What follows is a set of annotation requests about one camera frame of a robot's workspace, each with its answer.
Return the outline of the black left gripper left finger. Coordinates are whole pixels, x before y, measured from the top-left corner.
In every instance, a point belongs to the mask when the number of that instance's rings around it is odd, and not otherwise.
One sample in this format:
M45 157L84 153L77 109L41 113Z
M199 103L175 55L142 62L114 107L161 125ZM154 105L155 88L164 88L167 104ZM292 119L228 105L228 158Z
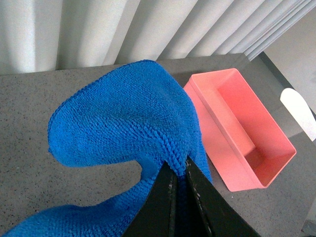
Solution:
M177 176L165 162L149 195L125 231L126 237L175 236Z

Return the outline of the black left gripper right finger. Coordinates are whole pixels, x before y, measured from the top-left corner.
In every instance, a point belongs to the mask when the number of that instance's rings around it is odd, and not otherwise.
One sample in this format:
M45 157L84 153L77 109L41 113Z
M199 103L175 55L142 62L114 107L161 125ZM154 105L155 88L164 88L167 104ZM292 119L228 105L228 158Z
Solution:
M207 237L258 237L259 234L225 201L195 162L187 157L186 178L198 224Z

